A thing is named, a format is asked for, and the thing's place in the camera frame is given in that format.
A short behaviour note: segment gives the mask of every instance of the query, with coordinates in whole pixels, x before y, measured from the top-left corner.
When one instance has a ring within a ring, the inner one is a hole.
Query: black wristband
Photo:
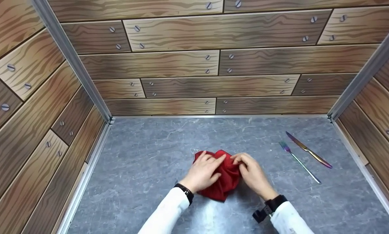
[[[195,197],[193,195],[192,191],[190,191],[188,188],[184,187],[181,184],[174,185],[174,188],[180,188],[184,192],[184,194],[186,194],[186,197],[189,200],[189,206],[190,206],[193,202],[193,198]]]

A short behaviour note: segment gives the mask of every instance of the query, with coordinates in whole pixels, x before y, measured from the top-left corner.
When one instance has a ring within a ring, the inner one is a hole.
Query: red cloth
[[[195,154],[193,163],[202,154],[202,152],[203,151],[199,151]],[[226,158],[214,172],[222,174],[219,179],[210,187],[199,191],[198,193],[204,197],[223,202],[226,200],[229,191],[235,189],[239,183],[239,178],[241,177],[239,166],[233,165],[233,160],[230,159],[231,155],[221,149],[216,153],[209,151],[206,153],[212,155],[214,158],[219,158],[226,154]]]

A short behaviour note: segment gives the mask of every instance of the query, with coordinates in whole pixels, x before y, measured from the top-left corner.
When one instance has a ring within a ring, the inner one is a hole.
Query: knife
[[[317,161],[319,161],[321,164],[325,165],[326,167],[328,168],[332,168],[332,166],[330,165],[330,163],[326,162],[324,159],[322,159],[320,156],[318,156],[315,152],[313,152],[312,150],[310,150],[309,148],[307,148],[307,146],[305,146],[303,143],[301,143],[299,140],[297,140],[297,138],[293,137],[289,132],[285,132],[287,134],[287,136],[292,140],[294,141],[295,144],[297,144],[298,146],[300,146],[300,148],[302,148],[304,151],[306,152],[309,152]]]

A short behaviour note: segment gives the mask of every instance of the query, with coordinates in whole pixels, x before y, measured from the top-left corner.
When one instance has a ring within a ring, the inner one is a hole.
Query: white lab coat
[[[172,188],[148,218],[138,234],[170,234],[177,219],[189,207],[189,200],[180,188]],[[294,206],[282,203],[271,222],[280,234],[313,234]]]

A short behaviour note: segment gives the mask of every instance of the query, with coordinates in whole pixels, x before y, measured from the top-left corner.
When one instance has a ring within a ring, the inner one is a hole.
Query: forearm
[[[189,207],[189,200],[180,188],[172,188],[148,218],[138,234],[169,234],[177,219]]]

